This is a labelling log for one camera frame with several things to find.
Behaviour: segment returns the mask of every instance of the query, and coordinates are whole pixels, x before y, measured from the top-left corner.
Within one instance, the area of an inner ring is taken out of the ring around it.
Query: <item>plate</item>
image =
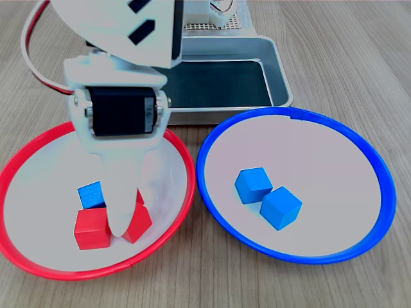
[[[99,159],[84,152],[71,122],[27,144],[0,175],[0,250],[16,266],[57,280],[98,278],[125,270],[158,250],[187,216],[195,169],[171,131],[144,158],[139,187],[153,225],[134,244],[79,250],[74,238],[77,188],[99,181]]]
[[[280,231],[259,213],[261,202],[243,205],[236,192],[239,172],[255,167],[303,202]],[[376,150],[342,123],[294,107],[251,110],[217,126],[198,155],[197,181],[229,233],[289,262],[357,257],[384,237],[396,211],[394,181]]]

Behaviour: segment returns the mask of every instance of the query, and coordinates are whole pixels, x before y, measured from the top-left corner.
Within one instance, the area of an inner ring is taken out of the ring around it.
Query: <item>blue cube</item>
[[[272,184],[264,168],[241,170],[235,186],[243,204],[261,202],[272,190]]]
[[[281,230],[297,219],[302,206],[287,188],[280,187],[266,195],[260,214],[277,230]]]
[[[78,194],[85,210],[105,207],[100,182],[92,183],[79,188]]]

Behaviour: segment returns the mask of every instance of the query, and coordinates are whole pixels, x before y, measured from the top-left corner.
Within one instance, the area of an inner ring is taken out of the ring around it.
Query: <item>red rim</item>
[[[156,252],[166,241],[168,241],[174,233],[179,229],[182,222],[185,220],[188,212],[193,203],[195,194],[195,168],[194,162],[191,155],[184,145],[184,143],[171,131],[166,130],[164,138],[170,141],[177,151],[182,156],[184,164],[187,169],[187,193],[184,199],[183,206],[176,220],[173,222],[171,227],[164,233],[154,244],[152,244],[147,249],[143,250],[141,253],[131,257],[123,262],[117,263],[115,265],[108,266],[106,268],[94,269],[92,271],[57,271],[52,270],[27,259],[23,256],[13,245],[10,238],[8,237],[6,227],[4,224],[4,201],[6,199],[6,194],[10,183],[12,182],[15,174],[18,172],[20,167],[39,149],[47,145],[51,141],[71,133],[74,131],[74,126],[72,122],[67,122],[61,124],[53,129],[43,133],[36,139],[33,139],[28,143],[22,150],[20,150],[10,161],[7,163],[3,172],[0,175],[0,250],[3,255],[16,266],[20,267],[22,270],[27,271],[36,276],[55,279],[55,280],[85,280],[92,278],[100,278],[107,275],[123,271],[136,263],[147,258],[152,253]]]

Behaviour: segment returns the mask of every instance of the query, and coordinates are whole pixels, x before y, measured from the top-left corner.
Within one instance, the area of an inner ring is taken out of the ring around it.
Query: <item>wooden table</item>
[[[23,63],[33,1],[0,2],[0,167],[38,134],[69,120],[66,99]],[[294,106],[363,135],[390,167],[398,211],[373,250],[330,266],[277,261],[241,244],[200,195],[157,253],[117,275],[56,282],[0,256],[0,307],[411,307],[411,3],[252,1],[257,32],[273,38]],[[50,7],[31,45],[35,66],[64,82],[62,61],[86,54]],[[174,128],[194,158],[211,128]]]

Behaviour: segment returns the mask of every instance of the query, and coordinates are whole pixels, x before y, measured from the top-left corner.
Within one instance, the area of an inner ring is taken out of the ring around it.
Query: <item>blue rim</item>
[[[372,228],[372,230],[357,244],[348,248],[342,252],[334,253],[332,255],[318,256],[318,257],[301,257],[297,255],[289,255],[286,253],[277,252],[275,250],[268,249],[261,246],[254,241],[251,241],[243,234],[239,233],[235,228],[233,228],[219,213],[219,211],[214,206],[211,201],[210,195],[207,191],[206,180],[204,176],[204,166],[206,165],[207,155],[211,146],[214,144],[215,140],[226,131],[232,125],[250,119],[252,117],[267,116],[267,115],[279,115],[279,116],[289,116],[292,119],[310,121],[324,126],[330,127],[342,135],[346,136],[358,148],[363,152],[363,154],[368,158],[375,173],[378,177],[381,190],[381,210],[378,216],[377,222]],[[307,110],[295,108],[295,107],[267,107],[260,108],[251,111],[247,111],[238,114],[230,119],[224,121],[222,124],[218,125],[211,134],[204,141],[200,153],[197,158],[197,183],[202,198],[205,205],[215,217],[215,219],[234,237],[239,239],[241,242],[250,246],[251,248],[274,257],[283,261],[301,263],[301,264],[331,264],[336,262],[343,262],[352,258],[355,258],[372,247],[377,245],[381,241],[385,234],[389,231],[392,222],[394,221],[394,216],[396,213],[396,189],[394,181],[391,177],[390,171],[387,165],[384,163],[383,159],[377,153],[377,151],[360,135],[354,132],[352,129],[337,122],[336,120],[330,119],[324,115],[317,114],[315,112],[310,112]]]

